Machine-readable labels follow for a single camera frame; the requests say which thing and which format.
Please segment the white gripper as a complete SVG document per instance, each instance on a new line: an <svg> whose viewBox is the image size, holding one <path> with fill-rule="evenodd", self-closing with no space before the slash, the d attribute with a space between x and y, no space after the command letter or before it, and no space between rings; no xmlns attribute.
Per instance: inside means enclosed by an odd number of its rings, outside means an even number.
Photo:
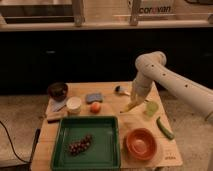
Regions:
<svg viewBox="0 0 213 171"><path fill-rule="evenodd" d="M143 75L137 75L132 82L132 90L130 95L131 103L135 106L142 104L151 91L151 87L151 79L144 77Z"/></svg>

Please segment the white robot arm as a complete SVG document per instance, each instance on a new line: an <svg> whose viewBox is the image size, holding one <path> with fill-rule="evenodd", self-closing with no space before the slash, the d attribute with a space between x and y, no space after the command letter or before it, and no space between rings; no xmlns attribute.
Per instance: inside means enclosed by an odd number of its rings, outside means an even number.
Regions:
<svg viewBox="0 0 213 171"><path fill-rule="evenodd" d="M161 51L140 55L135 60L137 74L132 82L131 104L145 101L153 82L159 83L175 97L205 116L213 125L213 90L185 78L165 67L166 55Z"/></svg>

